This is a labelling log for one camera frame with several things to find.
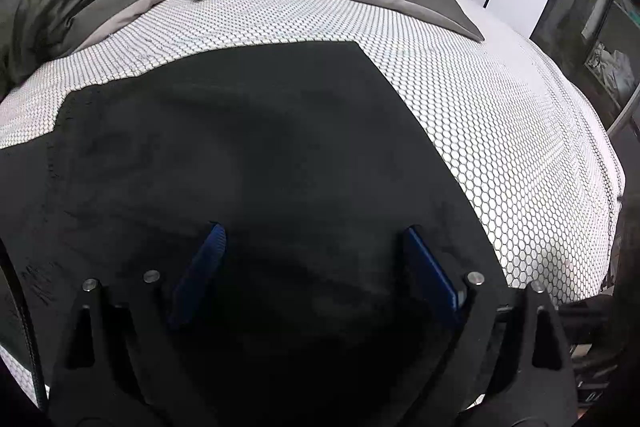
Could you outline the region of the black pants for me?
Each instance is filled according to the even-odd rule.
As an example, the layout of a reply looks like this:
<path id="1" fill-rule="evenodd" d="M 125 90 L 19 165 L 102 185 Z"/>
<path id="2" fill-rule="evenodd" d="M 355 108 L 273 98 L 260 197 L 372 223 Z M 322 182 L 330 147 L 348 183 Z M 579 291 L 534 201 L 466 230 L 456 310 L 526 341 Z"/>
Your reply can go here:
<path id="1" fill-rule="evenodd" d="M 174 291 L 215 223 L 200 297 Z M 412 291 L 419 227 L 459 312 Z M 203 52 L 71 93 L 1 153 L 1 254 L 58 425 L 448 426 L 503 281 L 469 199 L 355 43 Z"/>

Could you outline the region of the dark shelving unit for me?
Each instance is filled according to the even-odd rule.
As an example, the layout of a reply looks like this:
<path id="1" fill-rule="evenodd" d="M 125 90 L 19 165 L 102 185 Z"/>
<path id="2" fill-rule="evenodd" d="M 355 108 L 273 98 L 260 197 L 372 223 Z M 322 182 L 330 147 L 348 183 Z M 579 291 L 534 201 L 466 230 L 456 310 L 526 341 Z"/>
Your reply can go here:
<path id="1" fill-rule="evenodd" d="M 639 5 L 632 0 L 548 0 L 532 40 L 616 135 L 639 109 Z"/>

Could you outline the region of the white mattress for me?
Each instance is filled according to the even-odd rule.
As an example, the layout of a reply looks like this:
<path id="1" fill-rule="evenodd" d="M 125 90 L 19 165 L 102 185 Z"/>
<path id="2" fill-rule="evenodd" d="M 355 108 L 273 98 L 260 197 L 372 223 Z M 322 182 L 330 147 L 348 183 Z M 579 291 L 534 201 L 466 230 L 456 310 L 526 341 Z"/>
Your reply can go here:
<path id="1" fill-rule="evenodd" d="M 94 46 L 40 66 L 1 105 L 1 153 L 53 130 L 73 92 L 203 52 L 355 43 L 469 199 L 503 281 L 552 303 L 597 294 L 625 175 L 586 98 L 535 43 L 472 3 L 482 41 L 352 0 L 165 0 Z"/>

